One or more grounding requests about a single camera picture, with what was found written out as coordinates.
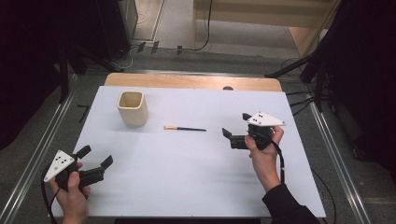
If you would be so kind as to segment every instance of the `human hand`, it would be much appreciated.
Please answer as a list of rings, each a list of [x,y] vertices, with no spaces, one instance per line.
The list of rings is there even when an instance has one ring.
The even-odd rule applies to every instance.
[[[78,162],[77,166],[78,169],[81,168],[82,163]],[[49,181],[54,193],[59,189],[56,198],[64,211],[63,224],[82,224],[85,223],[85,220],[88,217],[88,205],[84,195],[88,196],[91,189],[90,187],[84,187],[82,189],[83,193],[81,193],[78,188],[79,181],[78,172],[71,173],[67,182],[68,192],[63,189],[59,189],[58,184],[55,182],[55,177]]]
[[[273,141],[279,145],[283,136],[283,129],[278,126],[273,128]],[[280,185],[279,177],[276,172],[277,152],[273,144],[270,144],[264,150],[259,150],[256,142],[250,135],[245,136],[247,148],[250,150],[249,157],[252,159],[254,171],[257,174],[265,191]]]

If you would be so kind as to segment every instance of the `power cord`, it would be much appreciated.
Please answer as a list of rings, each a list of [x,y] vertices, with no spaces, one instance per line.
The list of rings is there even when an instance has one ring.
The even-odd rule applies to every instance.
[[[145,19],[143,19],[142,21],[139,21],[139,19],[137,19],[137,24],[143,23],[148,19],[148,16],[146,16],[146,14],[144,14],[144,13],[138,13],[137,15],[145,16]]]
[[[44,177],[46,176],[46,173],[47,173],[47,171],[49,170],[49,168],[50,168],[50,164],[47,165],[46,168],[44,168],[44,171],[43,171],[43,173],[41,174],[41,194],[43,195],[44,204],[46,205],[47,211],[48,211],[48,213],[49,213],[50,223],[51,223],[51,224],[58,224],[57,221],[56,221],[56,219],[55,219],[55,216],[52,214],[52,209],[51,209],[51,207],[52,207],[52,204],[53,204],[53,202],[54,202],[54,200],[55,200],[55,198],[56,198],[56,195],[58,195],[58,192],[59,192],[59,190],[60,190],[61,188],[58,188],[58,190],[56,191],[55,195],[53,196],[53,198],[52,198],[51,201],[49,202],[49,199],[48,199],[48,197],[47,197],[47,192],[46,192],[46,185],[45,185],[45,182],[44,182]]]
[[[332,223],[335,224],[335,223],[337,223],[337,210],[336,210],[336,206],[335,206],[334,197],[332,196],[332,193],[330,192],[329,187],[327,187],[326,183],[325,183],[325,182],[323,181],[323,179],[318,175],[318,173],[315,172],[315,170],[312,169],[312,168],[311,168],[311,170],[312,170],[312,172],[318,177],[318,179],[319,179],[320,182],[323,184],[323,186],[324,186],[324,188],[327,190],[327,192],[329,192],[330,198],[332,199],[332,208],[333,208],[333,210],[334,210],[334,218],[333,218]]]

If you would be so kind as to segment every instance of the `black jacket sleeve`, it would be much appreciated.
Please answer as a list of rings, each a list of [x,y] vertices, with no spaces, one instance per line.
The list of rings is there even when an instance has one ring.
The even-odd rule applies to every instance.
[[[269,190],[262,201],[267,205],[274,224],[284,223],[319,223],[311,211],[300,205],[291,195],[285,184]]]

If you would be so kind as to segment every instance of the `wooden cup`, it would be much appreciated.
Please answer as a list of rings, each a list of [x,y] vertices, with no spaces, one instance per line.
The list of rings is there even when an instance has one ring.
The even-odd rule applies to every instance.
[[[148,120],[148,106],[141,91],[124,91],[120,94],[117,108],[128,126],[141,126]]]

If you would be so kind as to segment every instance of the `white table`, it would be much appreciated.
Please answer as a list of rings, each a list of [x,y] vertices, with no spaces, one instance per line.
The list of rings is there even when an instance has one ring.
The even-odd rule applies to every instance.
[[[122,91],[142,91],[145,126],[127,127],[116,107]],[[108,155],[105,180],[92,185],[92,217],[269,217],[264,190],[247,150],[230,148],[221,128],[246,134],[242,113],[262,111],[287,125],[280,143],[286,184],[297,201],[325,217],[304,147],[284,92],[101,87],[75,152],[92,147],[81,161],[95,168]],[[164,130],[164,125],[207,132]],[[56,217],[62,210],[52,207]]]

